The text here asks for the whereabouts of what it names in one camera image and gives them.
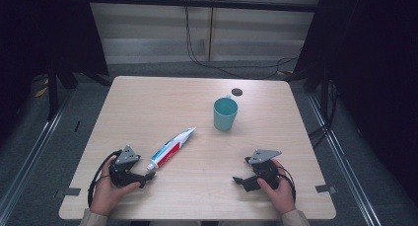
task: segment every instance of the plastic mug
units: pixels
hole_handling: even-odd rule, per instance
[[[233,126],[237,112],[238,105],[231,99],[231,96],[218,99],[213,105],[213,120],[215,127],[221,131],[230,130]]]

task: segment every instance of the light wood table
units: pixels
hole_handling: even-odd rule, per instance
[[[239,97],[234,88],[243,90]],[[231,95],[239,105],[233,128],[213,125],[213,103]],[[117,77],[104,102],[59,215],[81,219],[89,184],[104,158],[129,144],[141,160],[132,173],[145,175],[151,156],[187,127],[193,135],[156,177],[126,195],[112,218],[126,220],[271,220],[279,215],[262,190],[246,192],[233,177],[253,176],[244,160],[259,149],[277,156],[292,174],[297,207],[309,219],[331,219],[335,208],[292,91],[286,82],[226,79]]]

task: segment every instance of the white toothpaste tube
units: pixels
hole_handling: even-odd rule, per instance
[[[184,132],[180,133],[173,139],[169,140],[157,153],[151,157],[151,163],[147,166],[148,170],[153,170],[155,168],[160,168],[164,163],[166,163],[187,141],[191,133],[196,129],[196,127],[190,127]]]

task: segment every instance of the sleeve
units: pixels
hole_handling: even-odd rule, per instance
[[[99,215],[90,211],[90,209],[84,210],[83,219],[80,226],[105,226],[107,222],[107,216]]]
[[[300,210],[292,210],[282,215],[284,226],[310,226],[304,212]]]

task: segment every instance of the wall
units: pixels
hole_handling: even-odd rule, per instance
[[[313,4],[318,0],[240,0]],[[190,60],[182,7],[91,4],[107,63]],[[198,60],[276,60],[299,54],[313,13],[188,8]]]

